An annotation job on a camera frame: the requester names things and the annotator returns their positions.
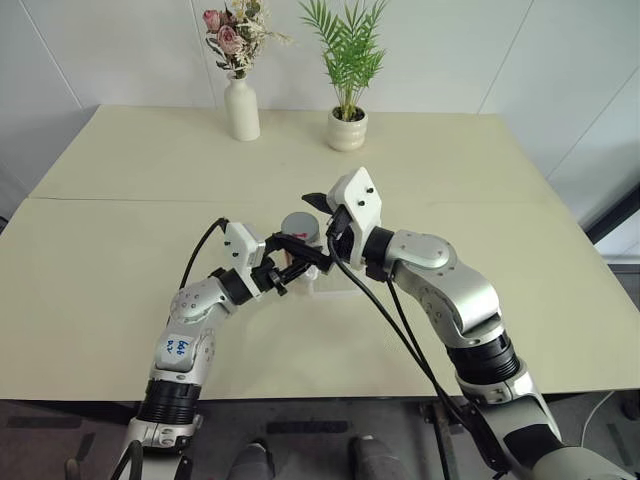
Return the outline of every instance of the pink flower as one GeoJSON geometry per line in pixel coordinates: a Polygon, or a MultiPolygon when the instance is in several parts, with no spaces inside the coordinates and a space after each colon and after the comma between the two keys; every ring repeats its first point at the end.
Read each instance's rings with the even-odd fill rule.
{"type": "Polygon", "coordinates": [[[202,18],[204,23],[207,24],[209,31],[217,33],[220,27],[224,25],[226,14],[220,13],[218,10],[205,10],[202,18]]]}
{"type": "Polygon", "coordinates": [[[244,40],[229,25],[224,25],[218,30],[218,45],[227,55],[234,55],[240,51],[244,40]]]}

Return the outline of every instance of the pant leg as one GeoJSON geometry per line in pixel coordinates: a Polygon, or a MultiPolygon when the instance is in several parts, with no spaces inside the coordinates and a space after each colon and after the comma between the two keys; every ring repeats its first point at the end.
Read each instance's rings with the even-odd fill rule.
{"type": "Polygon", "coordinates": [[[355,480],[408,480],[404,466],[393,452],[372,436],[357,438],[351,444],[355,480]]]}
{"type": "Polygon", "coordinates": [[[269,452],[260,443],[250,443],[233,462],[228,480],[272,480],[269,452]]]}

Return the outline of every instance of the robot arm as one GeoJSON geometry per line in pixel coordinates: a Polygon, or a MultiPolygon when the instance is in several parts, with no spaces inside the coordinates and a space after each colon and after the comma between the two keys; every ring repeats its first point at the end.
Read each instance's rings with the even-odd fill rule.
{"type": "MultiPolygon", "coordinates": [[[[353,269],[366,265],[375,280],[392,278],[423,307],[469,400],[461,408],[465,427],[499,475],[513,471],[518,478],[534,480],[633,480],[595,453],[562,443],[549,408],[507,336],[491,284],[460,262],[446,240],[382,228],[381,200],[364,168],[342,177],[328,196],[303,198],[332,215],[327,234],[337,257],[281,233],[265,240],[249,226],[226,225],[233,268],[216,270],[173,299],[145,400],[129,424],[121,464],[127,452],[140,452],[141,446],[168,454],[145,457],[142,478],[188,479],[191,461],[181,455],[201,423],[195,405],[211,366],[216,329],[252,298],[259,300],[271,289],[284,295],[285,285],[310,265],[326,272],[342,258],[353,269]],[[269,258],[280,249],[294,259],[282,271],[269,258]]],[[[112,478],[128,478],[129,467],[119,465],[116,473],[112,478]]]]}
{"type": "Polygon", "coordinates": [[[366,265],[376,280],[389,276],[420,303],[469,400],[465,423],[487,465],[523,479],[633,479],[597,454],[562,443],[506,333],[494,288],[446,240],[381,228],[376,192],[364,168],[340,179],[327,197],[334,212],[328,235],[339,238],[337,250],[352,268],[366,265]]]}
{"type": "MultiPolygon", "coordinates": [[[[129,422],[123,445],[125,460],[136,441],[146,452],[163,454],[144,457],[143,479],[189,478],[191,460],[182,452],[202,423],[196,403],[211,368],[217,329],[238,306],[260,300],[264,292],[276,289],[284,295],[285,285],[309,266],[322,271],[331,266],[329,257],[296,238],[276,233],[264,239],[241,223],[226,224],[224,245],[232,268],[218,269],[209,278],[181,289],[171,302],[169,320],[156,344],[146,396],[129,422]],[[281,249],[294,259],[282,271],[269,258],[281,249]]],[[[130,465],[125,465],[113,478],[129,478],[130,471],[130,465]]]]}

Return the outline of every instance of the white plant pot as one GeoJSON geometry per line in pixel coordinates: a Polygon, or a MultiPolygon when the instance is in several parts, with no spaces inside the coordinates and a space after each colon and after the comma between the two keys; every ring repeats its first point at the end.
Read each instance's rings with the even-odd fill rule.
{"type": "Polygon", "coordinates": [[[227,109],[229,133],[236,140],[247,142],[260,136],[260,118],[256,92],[246,78],[229,76],[229,86],[224,91],[224,105],[227,109]]]}
{"type": "Polygon", "coordinates": [[[333,108],[329,112],[329,125],[327,128],[327,143],[340,152],[349,152],[360,148],[367,134],[367,122],[369,117],[364,112],[364,118],[357,122],[344,122],[333,115],[333,108]]]}

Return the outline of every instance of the white bracket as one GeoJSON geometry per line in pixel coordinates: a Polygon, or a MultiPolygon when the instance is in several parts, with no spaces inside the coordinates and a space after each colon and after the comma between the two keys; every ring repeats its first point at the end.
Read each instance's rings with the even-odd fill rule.
{"type": "Polygon", "coordinates": [[[327,203],[333,211],[339,205],[344,205],[349,211],[353,219],[351,229],[354,236],[349,263],[352,268],[361,270],[364,265],[364,246],[373,228],[380,226],[382,211],[382,200],[367,169],[360,167],[341,177],[327,194],[327,203]]]}
{"type": "Polygon", "coordinates": [[[251,269],[262,263],[265,239],[256,234],[250,225],[238,222],[227,224],[224,244],[231,259],[231,266],[238,273],[253,298],[259,299],[262,292],[251,278],[251,269]]]}

